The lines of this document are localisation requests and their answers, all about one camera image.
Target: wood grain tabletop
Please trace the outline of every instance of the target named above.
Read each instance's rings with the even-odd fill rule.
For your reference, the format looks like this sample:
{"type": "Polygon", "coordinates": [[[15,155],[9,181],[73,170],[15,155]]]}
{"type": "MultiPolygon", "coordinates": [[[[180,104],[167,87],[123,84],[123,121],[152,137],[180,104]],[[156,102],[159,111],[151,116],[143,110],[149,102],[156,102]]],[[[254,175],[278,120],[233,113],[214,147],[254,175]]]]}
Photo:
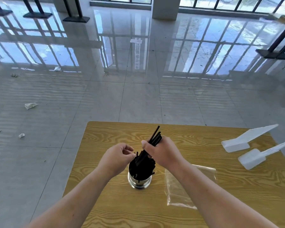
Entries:
{"type": "MultiPolygon", "coordinates": [[[[88,122],[64,195],[95,169],[105,151],[119,143],[141,151],[158,124],[88,122]]],[[[285,227],[285,157],[281,152],[251,170],[238,157],[257,148],[276,145],[269,133],[251,141],[250,149],[227,153],[221,141],[236,138],[245,128],[160,124],[161,134],[170,137],[186,160],[216,169],[217,184],[258,211],[279,227],[285,227]]],[[[83,227],[207,227],[197,210],[167,206],[165,170],[156,165],[150,186],[131,188],[127,168],[112,178],[101,193],[83,227]]]]}

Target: stainless steel cup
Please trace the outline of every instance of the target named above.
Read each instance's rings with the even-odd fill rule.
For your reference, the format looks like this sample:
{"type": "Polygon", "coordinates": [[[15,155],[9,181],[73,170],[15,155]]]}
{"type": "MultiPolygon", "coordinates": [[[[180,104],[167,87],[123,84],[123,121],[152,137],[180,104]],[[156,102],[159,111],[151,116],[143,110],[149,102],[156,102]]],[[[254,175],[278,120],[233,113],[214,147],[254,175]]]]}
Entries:
{"type": "Polygon", "coordinates": [[[152,175],[148,177],[146,180],[138,182],[130,175],[130,172],[128,172],[128,182],[130,186],[133,187],[134,189],[142,190],[147,188],[150,185],[151,180],[152,180],[152,175]]]}

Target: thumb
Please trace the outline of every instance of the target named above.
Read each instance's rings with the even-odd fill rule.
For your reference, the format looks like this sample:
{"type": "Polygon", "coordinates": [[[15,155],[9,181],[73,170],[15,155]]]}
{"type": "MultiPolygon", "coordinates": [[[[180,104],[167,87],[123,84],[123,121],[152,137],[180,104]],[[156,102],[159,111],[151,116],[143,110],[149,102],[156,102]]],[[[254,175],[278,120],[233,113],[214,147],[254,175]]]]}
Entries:
{"type": "Polygon", "coordinates": [[[152,146],[149,142],[142,140],[142,148],[147,151],[148,154],[153,156],[155,147],[152,146]]]}
{"type": "Polygon", "coordinates": [[[136,153],[130,153],[125,156],[125,161],[128,163],[130,163],[131,161],[133,161],[133,159],[136,157],[136,153]]]}

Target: tiled floor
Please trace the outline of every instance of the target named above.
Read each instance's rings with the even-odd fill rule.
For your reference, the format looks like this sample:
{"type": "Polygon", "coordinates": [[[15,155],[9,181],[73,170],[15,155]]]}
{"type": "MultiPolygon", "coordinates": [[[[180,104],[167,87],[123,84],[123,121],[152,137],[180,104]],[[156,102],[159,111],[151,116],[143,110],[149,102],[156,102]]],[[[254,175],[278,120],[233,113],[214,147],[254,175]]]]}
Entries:
{"type": "Polygon", "coordinates": [[[80,1],[87,24],[62,22],[53,4],[42,4],[53,17],[34,20],[22,2],[0,2],[14,11],[0,17],[0,227],[61,198],[88,121],[278,123],[272,135],[285,141],[285,61],[255,52],[283,25],[187,14],[165,22],[80,1]],[[30,102],[38,106],[26,110],[30,102]]]}

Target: clear plastic bag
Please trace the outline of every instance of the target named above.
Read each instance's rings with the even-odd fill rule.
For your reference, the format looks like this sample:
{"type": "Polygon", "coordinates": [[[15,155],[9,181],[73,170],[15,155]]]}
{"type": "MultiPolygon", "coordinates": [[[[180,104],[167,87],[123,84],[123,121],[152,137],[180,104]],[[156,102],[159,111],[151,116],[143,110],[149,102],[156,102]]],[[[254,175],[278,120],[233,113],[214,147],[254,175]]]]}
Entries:
{"type": "MultiPolygon", "coordinates": [[[[210,180],[216,183],[216,169],[198,165],[193,166],[196,166],[204,175],[206,175],[210,180]]],[[[168,170],[165,170],[165,178],[167,206],[174,205],[197,209],[191,201],[189,195],[186,193],[185,189],[168,170]]]]}

